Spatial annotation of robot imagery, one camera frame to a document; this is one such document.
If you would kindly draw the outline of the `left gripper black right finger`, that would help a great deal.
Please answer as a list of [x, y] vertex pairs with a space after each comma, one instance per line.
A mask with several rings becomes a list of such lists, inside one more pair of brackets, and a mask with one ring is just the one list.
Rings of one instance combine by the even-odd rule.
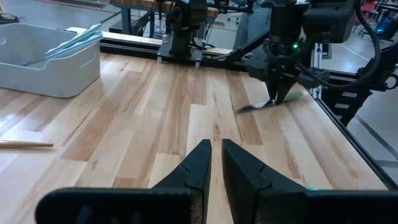
[[398, 224], [398, 191], [310, 190], [230, 139], [221, 153], [234, 224]]

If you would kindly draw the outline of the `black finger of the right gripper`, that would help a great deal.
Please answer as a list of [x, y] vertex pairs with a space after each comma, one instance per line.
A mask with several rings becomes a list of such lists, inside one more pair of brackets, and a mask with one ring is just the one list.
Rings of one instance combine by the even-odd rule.
[[295, 80], [282, 79], [277, 82], [276, 104], [281, 104], [287, 96], [290, 89], [296, 84]]
[[277, 92], [278, 92], [277, 82], [276, 81], [268, 81], [268, 82], [266, 82], [266, 87], [267, 87], [267, 91], [269, 94], [269, 99], [271, 101], [274, 101], [276, 99]]

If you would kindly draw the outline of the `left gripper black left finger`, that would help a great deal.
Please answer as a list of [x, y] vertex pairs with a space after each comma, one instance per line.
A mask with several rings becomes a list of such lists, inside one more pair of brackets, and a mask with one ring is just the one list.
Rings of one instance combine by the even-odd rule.
[[211, 142], [202, 140], [150, 189], [66, 187], [37, 204], [37, 224], [206, 224]]

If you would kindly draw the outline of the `green handled knife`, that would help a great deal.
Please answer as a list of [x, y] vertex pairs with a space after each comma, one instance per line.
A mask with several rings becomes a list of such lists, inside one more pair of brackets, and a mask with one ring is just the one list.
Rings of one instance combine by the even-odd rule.
[[[291, 93], [291, 94], [287, 95], [282, 102], [285, 103], [288, 101], [296, 100], [296, 99], [301, 98], [303, 95], [304, 94], [301, 92]], [[252, 105], [243, 106], [243, 107], [237, 109], [236, 113], [248, 113], [250, 111], [262, 110], [264, 108], [268, 108], [268, 107], [271, 107], [274, 105], [277, 105], [275, 100], [261, 101], [259, 103], [255, 103]]]

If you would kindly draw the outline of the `black labelled equipment box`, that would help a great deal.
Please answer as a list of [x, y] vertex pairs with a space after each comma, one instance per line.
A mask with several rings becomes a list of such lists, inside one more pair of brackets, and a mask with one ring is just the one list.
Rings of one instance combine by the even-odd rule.
[[372, 92], [369, 90], [342, 91], [324, 89], [322, 101], [329, 107], [340, 122], [347, 126]]

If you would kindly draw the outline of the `gold utensil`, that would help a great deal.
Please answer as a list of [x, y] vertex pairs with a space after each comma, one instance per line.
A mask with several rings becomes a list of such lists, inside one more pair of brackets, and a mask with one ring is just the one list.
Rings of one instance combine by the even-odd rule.
[[53, 147], [53, 144], [45, 142], [0, 141], [0, 148], [20, 148], [20, 147]]

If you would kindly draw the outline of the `white plastic bin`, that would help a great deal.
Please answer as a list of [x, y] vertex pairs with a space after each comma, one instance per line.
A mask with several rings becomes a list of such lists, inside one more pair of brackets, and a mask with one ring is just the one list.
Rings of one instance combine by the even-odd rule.
[[77, 34], [29, 24], [0, 26], [0, 88], [56, 98], [80, 94], [100, 77], [100, 40], [22, 66]]

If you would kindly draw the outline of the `background wooden table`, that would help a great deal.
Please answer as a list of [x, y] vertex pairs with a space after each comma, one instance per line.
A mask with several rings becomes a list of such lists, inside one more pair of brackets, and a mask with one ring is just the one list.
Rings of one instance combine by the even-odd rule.
[[122, 15], [122, 33], [132, 34], [131, 9], [146, 11], [152, 18], [153, 13], [165, 14], [166, 33], [185, 39], [193, 34], [209, 18], [216, 18], [218, 10], [211, 7], [206, 0], [109, 0], [119, 7]]

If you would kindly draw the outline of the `silver aluminium post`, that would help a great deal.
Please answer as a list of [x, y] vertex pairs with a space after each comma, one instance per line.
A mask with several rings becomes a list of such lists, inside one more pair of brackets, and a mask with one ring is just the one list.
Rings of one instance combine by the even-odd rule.
[[[322, 65], [322, 44], [316, 43], [314, 45], [313, 55], [312, 55], [312, 66], [315, 68], [320, 68]], [[322, 87], [318, 86], [312, 90], [312, 96], [314, 99], [319, 99], [322, 96]]]

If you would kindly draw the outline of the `teal handled silver utensil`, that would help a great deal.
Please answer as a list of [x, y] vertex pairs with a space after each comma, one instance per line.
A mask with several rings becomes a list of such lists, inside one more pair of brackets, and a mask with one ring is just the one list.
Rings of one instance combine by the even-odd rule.
[[70, 50], [72, 48], [88, 44], [90, 42], [99, 41], [100, 39], [103, 38], [101, 28], [102, 28], [101, 23], [95, 24], [86, 31], [77, 34], [72, 39], [66, 42], [62, 42], [60, 45], [56, 46], [55, 48], [48, 50], [45, 53], [45, 56], [61, 53], [63, 51]]
[[101, 31], [96, 31], [90, 35], [88, 35], [88, 34], [83, 35], [83, 33], [81, 33], [80, 36], [76, 36], [73, 39], [69, 40], [68, 42], [64, 42], [54, 49], [50, 49], [49, 51], [47, 51], [45, 53], [43, 58], [35, 59], [35, 60], [31, 60], [30, 62], [23, 63], [22, 66], [28, 67], [35, 63], [39, 63], [44, 60], [49, 60], [51, 58], [54, 58], [55, 56], [66, 53], [75, 48], [81, 47], [86, 44], [92, 44], [93, 42], [97, 42], [102, 38], [103, 38], [103, 35], [102, 35]]

